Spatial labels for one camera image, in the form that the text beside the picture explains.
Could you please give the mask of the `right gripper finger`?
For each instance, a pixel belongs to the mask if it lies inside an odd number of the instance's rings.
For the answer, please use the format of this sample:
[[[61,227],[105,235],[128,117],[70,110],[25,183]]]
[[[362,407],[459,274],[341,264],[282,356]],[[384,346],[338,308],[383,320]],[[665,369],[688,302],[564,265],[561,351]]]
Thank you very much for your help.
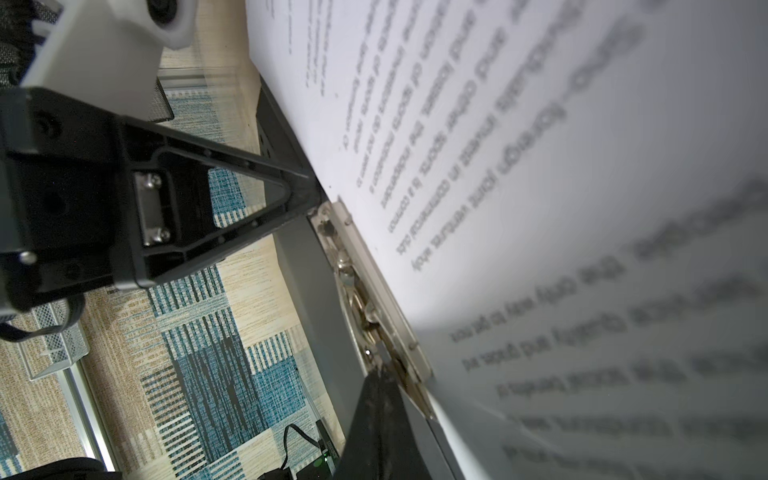
[[[369,373],[335,479],[429,479],[396,379],[386,369]]]

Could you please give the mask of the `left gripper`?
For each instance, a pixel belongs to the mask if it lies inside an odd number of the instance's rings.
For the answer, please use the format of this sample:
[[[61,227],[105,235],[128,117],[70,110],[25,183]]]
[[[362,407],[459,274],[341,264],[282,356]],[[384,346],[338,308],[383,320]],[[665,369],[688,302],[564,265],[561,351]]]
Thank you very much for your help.
[[[295,135],[258,120],[246,152],[52,90],[1,94],[1,309],[152,288],[319,206]]]

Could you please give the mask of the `orange black file folder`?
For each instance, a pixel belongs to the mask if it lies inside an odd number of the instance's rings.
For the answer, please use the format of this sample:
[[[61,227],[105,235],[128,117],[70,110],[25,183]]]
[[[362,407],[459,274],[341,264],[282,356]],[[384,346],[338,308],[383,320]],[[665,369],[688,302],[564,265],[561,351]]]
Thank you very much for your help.
[[[255,117],[279,119],[293,133],[268,87],[260,92]],[[462,471],[426,389],[431,373],[426,358],[350,215],[319,186],[319,206],[277,230],[274,241],[344,437],[340,458],[366,376],[386,369],[399,385],[429,479],[459,479]]]

